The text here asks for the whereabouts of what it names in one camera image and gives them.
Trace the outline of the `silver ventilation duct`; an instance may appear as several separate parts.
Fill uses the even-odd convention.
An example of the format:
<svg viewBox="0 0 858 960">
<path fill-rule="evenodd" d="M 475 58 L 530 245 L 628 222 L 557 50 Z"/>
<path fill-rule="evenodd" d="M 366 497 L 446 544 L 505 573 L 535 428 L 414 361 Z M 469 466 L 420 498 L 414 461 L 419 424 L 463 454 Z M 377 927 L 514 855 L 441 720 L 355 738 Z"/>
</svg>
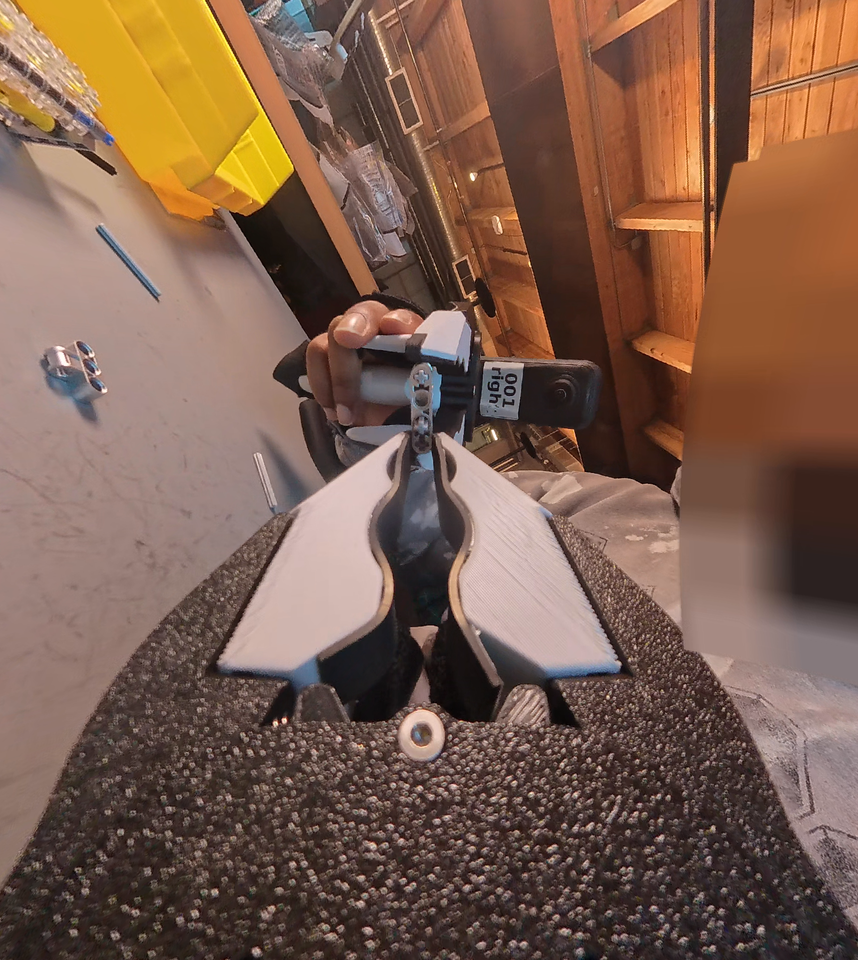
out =
<svg viewBox="0 0 858 960">
<path fill-rule="evenodd" d="M 379 78 L 385 93 L 393 147 L 398 147 L 401 159 L 397 164 L 415 187 L 411 200 L 416 233 L 429 255 L 437 282 L 455 300 L 460 298 L 459 286 L 452 271 L 452 261 L 470 258 L 475 277 L 478 277 L 472 244 L 465 240 L 456 222 L 455 213 L 461 211 L 457 187 L 447 160 L 441 153 L 437 139 L 435 115 L 428 103 L 422 74 L 414 56 L 414 40 L 408 20 L 420 11 L 420 2 L 376 2 L 366 18 L 365 50 L 373 72 Z M 415 100 L 423 118 L 423 126 L 409 135 L 403 135 L 389 97 L 386 78 L 404 67 L 410 77 Z M 468 300 L 478 306 L 476 296 Z"/>
</svg>

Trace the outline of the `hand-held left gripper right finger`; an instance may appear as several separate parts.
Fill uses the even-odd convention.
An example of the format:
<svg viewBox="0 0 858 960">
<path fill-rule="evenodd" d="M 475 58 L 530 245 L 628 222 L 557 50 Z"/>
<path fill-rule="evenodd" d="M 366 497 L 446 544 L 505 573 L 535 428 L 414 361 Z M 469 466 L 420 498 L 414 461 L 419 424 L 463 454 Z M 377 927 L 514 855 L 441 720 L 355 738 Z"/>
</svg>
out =
<svg viewBox="0 0 858 960">
<path fill-rule="evenodd" d="M 622 664 L 551 515 L 447 435 L 435 436 L 450 611 L 499 687 L 615 675 Z"/>
</svg>

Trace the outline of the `grey double cross-hole connector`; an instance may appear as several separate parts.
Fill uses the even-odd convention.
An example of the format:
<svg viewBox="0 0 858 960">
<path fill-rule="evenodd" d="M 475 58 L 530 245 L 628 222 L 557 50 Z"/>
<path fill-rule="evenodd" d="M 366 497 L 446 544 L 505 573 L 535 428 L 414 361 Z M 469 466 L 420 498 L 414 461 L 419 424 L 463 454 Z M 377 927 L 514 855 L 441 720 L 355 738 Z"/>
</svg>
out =
<svg viewBox="0 0 858 960">
<path fill-rule="evenodd" d="M 432 452 L 434 417 L 441 402 L 442 376 L 428 362 L 412 367 L 406 382 L 406 396 L 410 402 L 410 444 L 416 457 Z"/>
</svg>

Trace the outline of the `grey three-hole beam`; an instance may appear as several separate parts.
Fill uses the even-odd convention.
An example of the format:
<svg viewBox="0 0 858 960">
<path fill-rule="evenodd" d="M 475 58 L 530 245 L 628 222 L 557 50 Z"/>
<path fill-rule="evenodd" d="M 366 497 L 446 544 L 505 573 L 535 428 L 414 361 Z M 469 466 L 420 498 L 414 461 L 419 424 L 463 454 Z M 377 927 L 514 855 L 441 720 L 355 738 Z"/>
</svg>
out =
<svg viewBox="0 0 858 960">
<path fill-rule="evenodd" d="M 84 341 L 49 347 L 41 364 L 55 388 L 73 401 L 89 403 L 108 393 L 97 354 Z"/>
</svg>

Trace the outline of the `light wooden beam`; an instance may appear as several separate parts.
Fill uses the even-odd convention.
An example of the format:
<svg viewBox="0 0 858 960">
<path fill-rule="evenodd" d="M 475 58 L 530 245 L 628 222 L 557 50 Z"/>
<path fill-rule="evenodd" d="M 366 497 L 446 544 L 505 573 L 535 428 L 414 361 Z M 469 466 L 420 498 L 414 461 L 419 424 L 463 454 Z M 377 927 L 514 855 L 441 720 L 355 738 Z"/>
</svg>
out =
<svg viewBox="0 0 858 960">
<path fill-rule="evenodd" d="M 259 98 L 292 162 L 294 172 L 305 188 L 315 213 L 357 292 L 362 296 L 376 292 L 378 287 L 374 276 L 315 159 L 313 147 L 275 74 L 243 2 L 211 1 L 209 6 Z"/>
</svg>

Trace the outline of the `person's right hand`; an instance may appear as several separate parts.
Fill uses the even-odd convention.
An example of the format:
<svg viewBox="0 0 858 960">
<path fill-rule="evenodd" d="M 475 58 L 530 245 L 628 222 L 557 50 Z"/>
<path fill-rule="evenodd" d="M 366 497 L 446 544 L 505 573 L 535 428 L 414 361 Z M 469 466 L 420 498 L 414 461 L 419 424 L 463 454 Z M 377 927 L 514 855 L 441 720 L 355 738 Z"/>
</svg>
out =
<svg viewBox="0 0 858 960">
<path fill-rule="evenodd" d="M 294 362 L 286 385 L 298 391 L 298 378 L 306 376 L 309 393 L 335 426 L 397 424 L 399 413 L 395 407 L 362 400 L 360 350 L 377 335 L 411 334 L 424 318 L 425 313 L 416 305 L 390 295 L 373 294 L 347 307 L 331 320 L 325 332 L 286 357 Z"/>
</svg>

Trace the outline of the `hanging clear plastic bags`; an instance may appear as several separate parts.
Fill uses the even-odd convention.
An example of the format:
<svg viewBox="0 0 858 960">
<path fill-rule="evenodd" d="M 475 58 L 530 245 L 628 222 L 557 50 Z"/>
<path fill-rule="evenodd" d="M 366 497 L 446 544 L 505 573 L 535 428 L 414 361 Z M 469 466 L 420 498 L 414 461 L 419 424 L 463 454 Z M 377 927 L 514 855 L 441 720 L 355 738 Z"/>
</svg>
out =
<svg viewBox="0 0 858 960">
<path fill-rule="evenodd" d="M 416 189 L 377 141 L 364 142 L 336 123 L 331 96 L 342 92 L 366 12 L 362 2 L 350 10 L 356 17 L 346 24 L 349 49 L 342 33 L 313 27 L 304 2 L 255 2 L 249 17 L 287 99 L 311 117 L 306 137 L 322 174 L 366 264 L 377 269 L 409 252 L 404 239 L 414 227 Z"/>
</svg>

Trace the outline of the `person's grey patterned clothing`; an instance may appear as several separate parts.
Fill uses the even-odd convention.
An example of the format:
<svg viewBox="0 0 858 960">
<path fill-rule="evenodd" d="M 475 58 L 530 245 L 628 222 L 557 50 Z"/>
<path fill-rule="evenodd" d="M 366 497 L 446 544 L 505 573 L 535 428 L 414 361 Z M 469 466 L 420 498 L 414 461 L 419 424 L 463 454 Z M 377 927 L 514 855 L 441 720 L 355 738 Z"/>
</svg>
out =
<svg viewBox="0 0 858 960">
<path fill-rule="evenodd" d="M 582 471 L 505 475 L 682 623 L 681 468 L 667 492 Z M 858 929 L 858 687 L 729 657 L 706 661 L 742 715 L 802 846 Z"/>
</svg>

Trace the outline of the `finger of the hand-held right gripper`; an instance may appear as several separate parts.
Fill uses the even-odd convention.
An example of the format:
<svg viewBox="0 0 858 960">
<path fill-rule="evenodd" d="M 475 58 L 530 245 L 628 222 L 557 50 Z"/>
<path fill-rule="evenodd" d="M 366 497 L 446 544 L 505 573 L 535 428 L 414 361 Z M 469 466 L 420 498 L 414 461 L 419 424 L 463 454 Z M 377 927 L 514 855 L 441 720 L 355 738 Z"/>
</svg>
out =
<svg viewBox="0 0 858 960">
<path fill-rule="evenodd" d="M 407 361 L 467 367 L 470 365 L 474 332 L 459 310 L 437 310 L 422 321 L 407 341 Z"/>
</svg>

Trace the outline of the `short grey axle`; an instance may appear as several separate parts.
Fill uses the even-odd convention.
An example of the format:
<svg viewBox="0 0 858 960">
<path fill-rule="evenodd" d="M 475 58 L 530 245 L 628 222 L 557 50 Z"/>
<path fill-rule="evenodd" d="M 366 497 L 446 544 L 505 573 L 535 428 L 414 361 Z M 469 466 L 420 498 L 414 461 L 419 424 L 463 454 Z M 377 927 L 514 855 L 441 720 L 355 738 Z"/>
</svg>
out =
<svg viewBox="0 0 858 960">
<path fill-rule="evenodd" d="M 260 484 L 262 486 L 265 498 L 267 499 L 267 506 L 270 510 L 270 513 L 276 516 L 279 512 L 278 500 L 272 486 L 267 466 L 263 457 L 263 454 L 260 451 L 255 451 L 253 453 L 253 461 L 259 476 Z"/>
</svg>

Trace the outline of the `yellow plastic bin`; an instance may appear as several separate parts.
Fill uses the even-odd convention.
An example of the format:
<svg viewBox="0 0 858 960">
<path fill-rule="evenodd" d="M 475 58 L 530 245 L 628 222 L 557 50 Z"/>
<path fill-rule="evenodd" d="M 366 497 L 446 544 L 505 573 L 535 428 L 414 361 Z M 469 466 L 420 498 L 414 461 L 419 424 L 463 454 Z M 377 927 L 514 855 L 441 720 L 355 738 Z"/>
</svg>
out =
<svg viewBox="0 0 858 960">
<path fill-rule="evenodd" d="M 215 173 L 195 187 L 216 207 L 249 215 L 260 210 L 293 173 L 293 165 L 264 114 L 259 114 Z"/>
<path fill-rule="evenodd" d="M 24 1 L 83 72 L 100 122 L 170 213 L 200 221 L 231 200 L 219 174 L 258 105 L 206 2 Z"/>
</svg>

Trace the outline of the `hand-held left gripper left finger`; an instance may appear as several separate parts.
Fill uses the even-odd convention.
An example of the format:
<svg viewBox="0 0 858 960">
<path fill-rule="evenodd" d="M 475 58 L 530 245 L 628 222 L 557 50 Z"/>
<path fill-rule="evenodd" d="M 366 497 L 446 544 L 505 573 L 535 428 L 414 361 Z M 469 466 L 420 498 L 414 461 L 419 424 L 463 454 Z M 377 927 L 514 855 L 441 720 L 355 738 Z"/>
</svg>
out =
<svg viewBox="0 0 858 960">
<path fill-rule="evenodd" d="M 394 582 L 380 522 L 399 518 L 409 442 L 397 434 L 294 511 L 216 661 L 224 675 L 371 689 L 395 659 Z"/>
</svg>

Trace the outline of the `clear brick gearbox model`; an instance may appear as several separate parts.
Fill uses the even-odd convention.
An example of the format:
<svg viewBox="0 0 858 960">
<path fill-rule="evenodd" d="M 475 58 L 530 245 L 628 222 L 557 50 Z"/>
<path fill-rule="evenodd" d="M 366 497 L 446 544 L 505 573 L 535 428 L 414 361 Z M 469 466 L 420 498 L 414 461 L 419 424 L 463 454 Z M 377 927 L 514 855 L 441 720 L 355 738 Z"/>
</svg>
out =
<svg viewBox="0 0 858 960">
<path fill-rule="evenodd" d="M 15 2 L 0 1 L 0 122 L 31 145 L 76 153 L 116 176 L 98 154 L 115 138 L 98 118 L 99 98 L 81 69 Z"/>
</svg>

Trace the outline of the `long grey axle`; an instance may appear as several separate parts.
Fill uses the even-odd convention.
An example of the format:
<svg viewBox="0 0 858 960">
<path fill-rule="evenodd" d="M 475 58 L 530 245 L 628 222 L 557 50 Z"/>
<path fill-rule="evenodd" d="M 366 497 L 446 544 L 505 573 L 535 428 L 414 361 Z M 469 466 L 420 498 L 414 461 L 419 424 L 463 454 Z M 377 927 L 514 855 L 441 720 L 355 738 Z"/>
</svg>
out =
<svg viewBox="0 0 858 960">
<path fill-rule="evenodd" d="M 110 229 L 104 223 L 99 223 L 96 227 L 96 230 L 102 241 L 109 246 L 110 250 L 115 254 L 115 256 L 123 262 L 123 265 L 126 267 L 126 269 L 130 271 L 130 273 L 142 285 L 147 293 L 150 294 L 156 302 L 160 302 L 162 294 L 159 287 L 137 263 L 132 255 L 125 249 L 125 247 L 114 236 L 114 234 L 110 232 Z"/>
</svg>

